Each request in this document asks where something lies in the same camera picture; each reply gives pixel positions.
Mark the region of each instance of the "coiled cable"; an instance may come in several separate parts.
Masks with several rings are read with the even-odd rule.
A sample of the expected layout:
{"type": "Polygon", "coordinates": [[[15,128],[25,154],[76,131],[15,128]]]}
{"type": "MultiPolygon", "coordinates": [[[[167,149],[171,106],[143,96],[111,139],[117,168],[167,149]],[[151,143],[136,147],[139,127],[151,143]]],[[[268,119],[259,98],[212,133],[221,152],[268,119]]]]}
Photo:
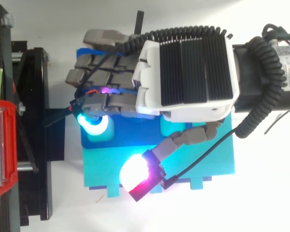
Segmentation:
{"type": "Polygon", "coordinates": [[[282,64],[277,52],[261,37],[255,37],[246,44],[248,51],[259,61],[260,67],[269,80],[261,100],[251,110],[248,116],[236,127],[235,134],[239,138],[248,137],[256,127],[271,113],[279,103],[282,87],[287,84],[282,64]]]}
{"type": "MultiPolygon", "coordinates": [[[[122,47],[120,48],[120,53],[124,56],[134,54],[143,48],[144,43],[147,40],[161,43],[167,41],[202,38],[211,35],[225,35],[227,33],[227,30],[225,29],[221,32],[220,31],[220,27],[215,28],[214,26],[194,26],[162,29],[156,31],[152,30],[151,32],[137,36],[136,38],[130,39],[129,41],[123,43],[122,47]]],[[[231,39],[233,35],[229,34],[227,37],[231,39]]]]}

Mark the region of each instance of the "cyan plastic block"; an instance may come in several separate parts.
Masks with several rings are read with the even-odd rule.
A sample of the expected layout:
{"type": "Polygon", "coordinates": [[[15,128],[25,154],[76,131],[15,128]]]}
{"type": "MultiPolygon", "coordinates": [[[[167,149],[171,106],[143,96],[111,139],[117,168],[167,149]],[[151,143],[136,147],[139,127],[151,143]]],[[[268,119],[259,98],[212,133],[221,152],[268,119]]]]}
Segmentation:
{"type": "Polygon", "coordinates": [[[162,193],[162,186],[156,185],[152,190],[150,190],[150,193],[162,193]]]}
{"type": "Polygon", "coordinates": [[[185,123],[172,123],[165,120],[164,117],[160,119],[161,134],[165,137],[168,137],[173,132],[183,131],[185,128],[185,123]]]}
{"type": "MultiPolygon", "coordinates": [[[[166,178],[170,178],[188,167],[231,129],[231,116],[228,116],[221,127],[218,128],[217,137],[214,140],[190,146],[183,145],[175,151],[161,163],[167,174],[166,178]]],[[[97,149],[83,148],[85,187],[119,186],[120,169],[126,160],[131,155],[143,153],[154,146],[155,145],[97,149]]],[[[220,144],[208,157],[183,175],[182,178],[192,178],[192,189],[199,189],[201,185],[196,181],[197,179],[201,180],[204,176],[233,174],[234,172],[234,154],[231,136],[220,144]]]]}
{"type": "Polygon", "coordinates": [[[107,197],[119,197],[119,185],[107,185],[107,197]]]}
{"type": "Polygon", "coordinates": [[[203,189],[203,178],[202,177],[194,177],[190,179],[190,189],[198,190],[203,189]]]}
{"type": "Polygon", "coordinates": [[[108,120],[109,121],[108,121],[108,125],[107,125],[105,132],[103,132],[100,135],[88,134],[88,139],[92,143],[110,141],[114,138],[114,121],[112,120],[111,117],[108,117],[108,120]]]}

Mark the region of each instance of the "glowing fingertip sensor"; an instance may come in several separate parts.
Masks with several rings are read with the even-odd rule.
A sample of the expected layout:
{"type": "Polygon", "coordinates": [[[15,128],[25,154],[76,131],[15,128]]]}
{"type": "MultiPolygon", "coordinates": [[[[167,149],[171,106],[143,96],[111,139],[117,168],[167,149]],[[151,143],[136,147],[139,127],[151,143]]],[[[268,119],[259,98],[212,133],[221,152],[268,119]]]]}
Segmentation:
{"type": "Polygon", "coordinates": [[[130,192],[142,181],[148,179],[149,169],[142,154],[132,155],[122,166],[119,179],[126,191],[130,192]]]}
{"type": "Polygon", "coordinates": [[[126,191],[140,200],[166,176],[160,161],[151,150],[132,155],[122,166],[119,179],[126,191]]]}
{"type": "Polygon", "coordinates": [[[84,130],[90,135],[100,135],[107,129],[109,118],[107,115],[102,116],[102,120],[99,124],[95,125],[90,123],[86,117],[82,114],[77,116],[78,123],[84,128],[84,130]]]}

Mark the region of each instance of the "cyan light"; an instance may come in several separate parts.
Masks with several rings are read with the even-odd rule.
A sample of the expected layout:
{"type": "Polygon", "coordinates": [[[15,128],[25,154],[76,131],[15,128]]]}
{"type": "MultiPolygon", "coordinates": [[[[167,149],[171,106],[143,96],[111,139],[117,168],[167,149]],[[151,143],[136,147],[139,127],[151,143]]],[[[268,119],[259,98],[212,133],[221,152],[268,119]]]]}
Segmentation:
{"type": "Polygon", "coordinates": [[[149,170],[147,161],[142,154],[132,155],[122,166],[119,174],[120,183],[128,192],[133,190],[142,181],[148,179],[149,170]]]}
{"type": "Polygon", "coordinates": [[[90,134],[90,135],[100,135],[103,132],[105,132],[107,126],[108,126],[108,116],[104,115],[102,117],[102,120],[99,124],[93,125],[90,122],[86,120],[86,117],[82,114],[79,114],[77,116],[78,123],[84,128],[84,130],[90,134]]]}

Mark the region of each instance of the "white plastic housing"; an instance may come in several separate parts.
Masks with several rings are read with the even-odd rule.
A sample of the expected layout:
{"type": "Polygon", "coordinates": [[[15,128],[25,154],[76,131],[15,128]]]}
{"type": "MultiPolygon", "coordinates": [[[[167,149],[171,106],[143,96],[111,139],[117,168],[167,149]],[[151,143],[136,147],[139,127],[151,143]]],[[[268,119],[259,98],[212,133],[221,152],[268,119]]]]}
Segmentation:
{"type": "Polygon", "coordinates": [[[230,69],[233,98],[204,103],[161,105],[160,93],[160,50],[159,43],[146,41],[133,80],[140,82],[136,110],[138,113],[159,115],[160,112],[171,112],[171,117],[165,117],[171,122],[210,122],[225,118],[231,111],[239,96],[239,85],[236,75],[233,48],[226,38],[227,56],[230,69]]]}

